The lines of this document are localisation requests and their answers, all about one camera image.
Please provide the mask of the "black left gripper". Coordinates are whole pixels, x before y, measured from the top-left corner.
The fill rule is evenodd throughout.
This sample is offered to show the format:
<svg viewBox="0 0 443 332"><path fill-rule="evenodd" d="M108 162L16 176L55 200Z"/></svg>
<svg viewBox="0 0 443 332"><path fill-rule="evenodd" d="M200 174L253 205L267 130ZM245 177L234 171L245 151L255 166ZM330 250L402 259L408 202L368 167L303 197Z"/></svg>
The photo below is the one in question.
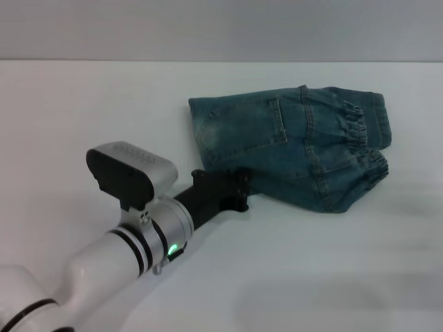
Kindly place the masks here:
<svg viewBox="0 0 443 332"><path fill-rule="evenodd" d="M200 228L223 211L245 212L249 209L251 170L208 172L196 169L193 184L174 200L189 213L194 229Z"/></svg>

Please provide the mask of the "blue denim shorts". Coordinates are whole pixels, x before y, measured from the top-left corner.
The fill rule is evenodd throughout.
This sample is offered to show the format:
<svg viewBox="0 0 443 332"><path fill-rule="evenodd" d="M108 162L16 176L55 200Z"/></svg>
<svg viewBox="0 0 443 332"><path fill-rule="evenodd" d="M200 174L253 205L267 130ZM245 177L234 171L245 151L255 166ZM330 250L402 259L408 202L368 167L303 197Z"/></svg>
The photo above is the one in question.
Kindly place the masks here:
<svg viewBox="0 0 443 332"><path fill-rule="evenodd" d="M343 213L388 175L382 151L392 133L380 93L303 85L188 104L204 168L247 168L254 193Z"/></svg>

